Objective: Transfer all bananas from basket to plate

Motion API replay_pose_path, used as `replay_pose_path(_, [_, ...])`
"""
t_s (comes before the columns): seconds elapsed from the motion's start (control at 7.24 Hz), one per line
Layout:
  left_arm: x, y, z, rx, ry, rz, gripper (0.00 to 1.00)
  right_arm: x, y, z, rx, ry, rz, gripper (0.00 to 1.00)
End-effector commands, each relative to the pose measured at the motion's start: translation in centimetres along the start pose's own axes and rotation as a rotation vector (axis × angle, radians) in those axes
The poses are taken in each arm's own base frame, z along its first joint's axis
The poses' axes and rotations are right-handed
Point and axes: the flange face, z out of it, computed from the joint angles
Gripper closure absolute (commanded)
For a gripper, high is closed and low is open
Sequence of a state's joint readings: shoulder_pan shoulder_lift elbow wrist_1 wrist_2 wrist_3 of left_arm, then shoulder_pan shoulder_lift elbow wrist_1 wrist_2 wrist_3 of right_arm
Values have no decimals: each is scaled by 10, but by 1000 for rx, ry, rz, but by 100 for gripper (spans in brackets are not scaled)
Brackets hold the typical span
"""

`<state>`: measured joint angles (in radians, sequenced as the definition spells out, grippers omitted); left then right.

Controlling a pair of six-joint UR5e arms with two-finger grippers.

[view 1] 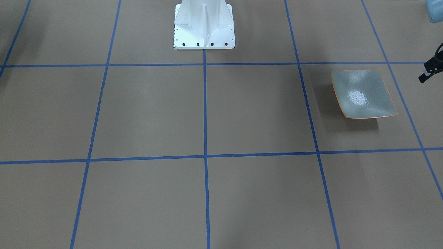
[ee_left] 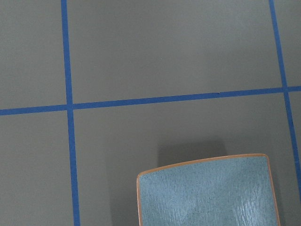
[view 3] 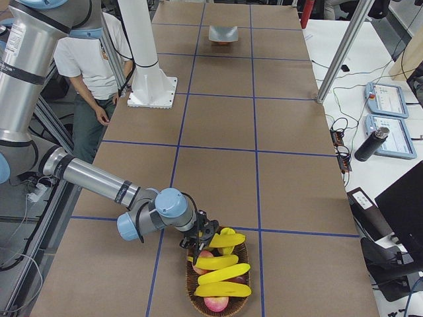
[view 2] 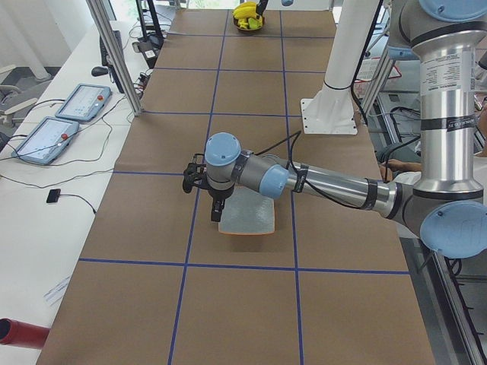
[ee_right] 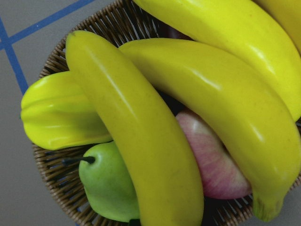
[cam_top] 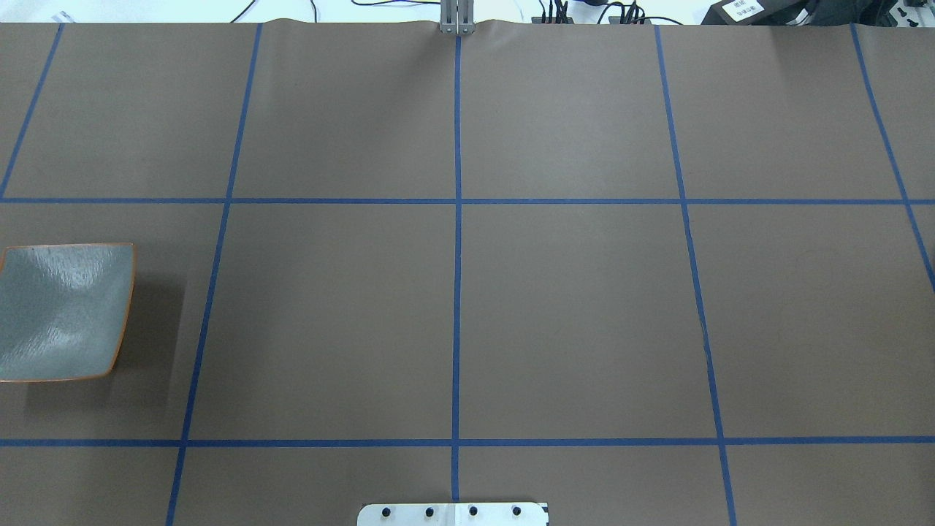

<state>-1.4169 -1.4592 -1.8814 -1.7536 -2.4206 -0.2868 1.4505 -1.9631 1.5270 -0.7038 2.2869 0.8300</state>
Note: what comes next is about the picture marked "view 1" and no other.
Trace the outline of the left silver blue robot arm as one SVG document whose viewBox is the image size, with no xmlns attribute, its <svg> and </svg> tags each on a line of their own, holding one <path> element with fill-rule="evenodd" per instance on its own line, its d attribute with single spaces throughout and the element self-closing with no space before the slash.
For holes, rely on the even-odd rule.
<svg viewBox="0 0 443 249">
<path fill-rule="evenodd" d="M 443 21 L 443 0 L 426 0 L 428 18 L 431 23 Z"/>
</svg>

